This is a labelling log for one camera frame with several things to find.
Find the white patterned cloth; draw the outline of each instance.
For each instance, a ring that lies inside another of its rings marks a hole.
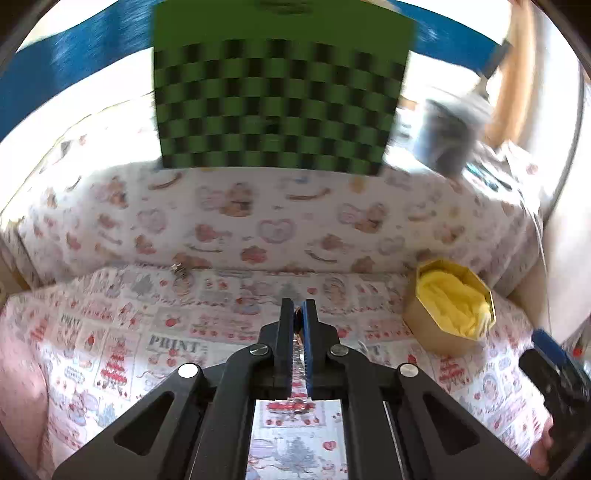
[[[56,143],[4,213],[44,282],[113,264],[406,273],[447,257],[506,295],[538,257],[514,189],[450,181],[406,151],[378,177],[281,168],[160,170],[151,97]]]
[[[444,358],[424,351],[402,321],[401,275],[191,275],[186,293],[168,269],[104,268],[9,298],[0,317],[0,420],[35,466],[42,444],[43,477],[182,363],[208,367],[255,343],[260,327],[278,319],[283,297],[315,299],[320,320],[371,361],[417,364],[520,456],[541,434],[543,398],[517,363],[531,326],[498,295],[484,348]],[[301,365],[294,372],[293,397],[308,407],[299,414],[289,402],[258,403],[246,478],[346,479],[340,403],[308,399]]]

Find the yellow cloth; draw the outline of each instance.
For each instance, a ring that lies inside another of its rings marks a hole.
[[[479,339],[492,321],[485,296],[441,270],[421,275],[417,296],[445,332]]]

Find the cardboard box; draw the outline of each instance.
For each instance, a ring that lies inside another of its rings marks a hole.
[[[432,260],[419,265],[411,275],[405,298],[404,313],[402,314],[404,322],[413,331],[413,335],[425,350],[439,355],[466,355],[479,342],[441,330],[437,322],[433,320],[431,314],[417,297],[418,279],[424,273],[432,270],[449,272],[459,278],[464,284],[482,293],[491,306],[492,326],[496,322],[496,316],[491,291],[468,267],[462,267],[445,259]]]

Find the blue fabric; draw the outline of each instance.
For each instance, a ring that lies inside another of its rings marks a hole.
[[[0,140],[69,86],[151,47],[152,6],[160,1],[119,0],[85,22],[18,52],[0,77]],[[391,1],[419,23],[417,53],[478,71],[496,46],[456,21]]]

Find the green checkerboard pattern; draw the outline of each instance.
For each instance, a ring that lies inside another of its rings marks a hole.
[[[315,41],[155,41],[162,164],[376,175],[403,75],[392,57]]]

